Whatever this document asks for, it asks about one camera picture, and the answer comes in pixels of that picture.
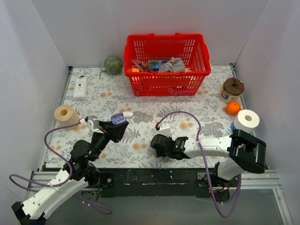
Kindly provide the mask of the purple earbud charging case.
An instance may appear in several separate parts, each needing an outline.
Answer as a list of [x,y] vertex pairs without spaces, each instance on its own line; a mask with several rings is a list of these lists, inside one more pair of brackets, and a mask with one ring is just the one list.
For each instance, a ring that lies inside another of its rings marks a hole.
[[122,112],[111,116],[111,122],[114,125],[121,124],[125,121],[126,121],[126,118],[124,117],[124,114]]

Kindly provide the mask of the white earbud charging case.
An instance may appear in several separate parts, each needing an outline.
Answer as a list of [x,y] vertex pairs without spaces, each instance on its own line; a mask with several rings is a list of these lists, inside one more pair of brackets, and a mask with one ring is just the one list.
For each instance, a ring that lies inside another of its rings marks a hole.
[[127,119],[127,118],[132,118],[134,116],[134,114],[132,111],[124,111],[123,116],[124,116],[124,118]]

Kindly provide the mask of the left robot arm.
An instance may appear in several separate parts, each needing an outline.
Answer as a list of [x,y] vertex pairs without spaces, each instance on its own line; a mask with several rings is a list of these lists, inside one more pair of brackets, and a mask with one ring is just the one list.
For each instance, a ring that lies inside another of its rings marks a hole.
[[12,205],[20,224],[43,225],[60,205],[77,192],[86,187],[101,189],[105,186],[107,179],[93,162],[110,141],[118,143],[123,138],[128,124],[126,119],[118,122],[96,120],[91,142],[75,142],[71,158],[54,178],[48,184],[42,184],[42,188],[31,198]]

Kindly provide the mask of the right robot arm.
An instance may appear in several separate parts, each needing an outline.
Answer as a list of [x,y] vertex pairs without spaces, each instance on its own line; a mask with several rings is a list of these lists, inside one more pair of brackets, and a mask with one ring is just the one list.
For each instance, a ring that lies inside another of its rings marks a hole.
[[150,146],[156,150],[158,157],[176,160],[196,157],[226,158],[226,161],[216,163],[210,174],[212,185],[223,186],[244,172],[265,172],[266,143],[240,129],[222,138],[201,141],[186,136],[173,140],[170,135],[157,134],[152,138]]

